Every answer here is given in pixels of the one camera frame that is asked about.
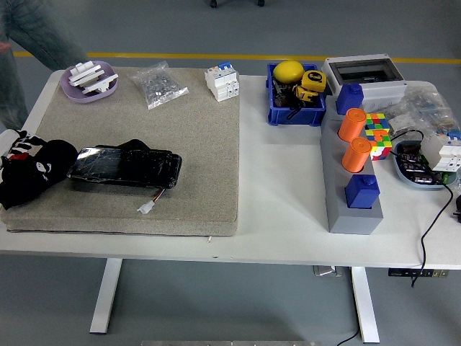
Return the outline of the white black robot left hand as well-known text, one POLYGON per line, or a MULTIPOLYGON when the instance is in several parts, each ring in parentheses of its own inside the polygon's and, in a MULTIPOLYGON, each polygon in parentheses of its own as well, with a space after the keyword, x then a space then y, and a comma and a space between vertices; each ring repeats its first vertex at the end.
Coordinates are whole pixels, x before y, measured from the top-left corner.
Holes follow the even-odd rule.
POLYGON ((8 129, 1 133, 1 168, 7 159, 34 159, 38 151, 47 143, 42 138, 26 130, 8 129))

